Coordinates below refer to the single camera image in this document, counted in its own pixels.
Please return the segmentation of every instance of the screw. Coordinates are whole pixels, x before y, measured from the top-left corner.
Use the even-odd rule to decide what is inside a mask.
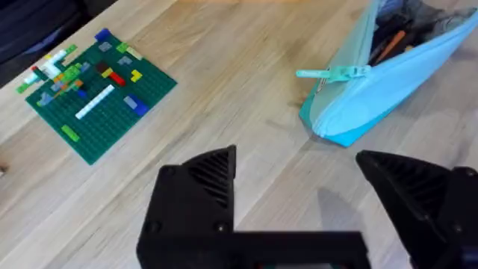
[[[463,228],[457,223],[455,223],[453,225],[453,228],[455,229],[455,232],[457,232],[457,233],[462,233],[463,232]]]
[[[473,170],[469,167],[466,169],[465,172],[466,172],[467,176],[475,176],[477,174],[477,172],[475,170]]]
[[[214,225],[214,229],[218,232],[227,232],[228,225],[226,223],[218,222],[216,225]]]

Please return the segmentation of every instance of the yellow lego brick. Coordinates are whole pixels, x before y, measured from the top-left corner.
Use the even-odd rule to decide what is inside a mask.
[[[140,73],[138,70],[136,70],[136,69],[133,70],[133,71],[131,71],[131,74],[133,75],[133,76],[131,77],[131,81],[133,81],[133,82],[138,81],[138,80],[143,76],[143,74],[141,74],[141,73]]]
[[[111,73],[113,72],[113,70],[110,68],[106,69],[103,73],[102,73],[102,77],[103,78],[107,78]]]
[[[126,51],[129,52],[130,55],[133,55],[138,60],[143,59],[143,56],[139,52],[134,50],[132,47],[128,47]]]

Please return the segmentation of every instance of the blue lego brick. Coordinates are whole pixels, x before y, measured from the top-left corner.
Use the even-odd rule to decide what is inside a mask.
[[[148,112],[148,107],[133,94],[128,94],[124,101],[138,116],[143,116]]]
[[[107,37],[111,36],[110,30],[103,28],[98,34],[95,35],[95,38],[98,42],[106,40]]]
[[[85,92],[84,90],[77,90],[76,92],[78,93],[78,95],[79,95],[82,99],[86,99],[86,98],[87,98],[87,92]]]

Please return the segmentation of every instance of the lego baseplate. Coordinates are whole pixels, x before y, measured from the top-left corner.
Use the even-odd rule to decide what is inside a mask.
[[[44,80],[26,101],[88,164],[98,160],[176,85],[108,30],[96,39],[67,66],[61,62],[71,49],[34,67],[33,76],[18,89],[22,92]]]

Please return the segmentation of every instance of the black plastic object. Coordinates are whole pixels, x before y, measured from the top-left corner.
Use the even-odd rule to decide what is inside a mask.
[[[415,268],[475,268],[478,177],[471,168],[382,152],[356,157],[392,220]]]
[[[370,268],[358,232],[234,232],[235,156],[229,146],[160,169],[137,245],[143,269]]]

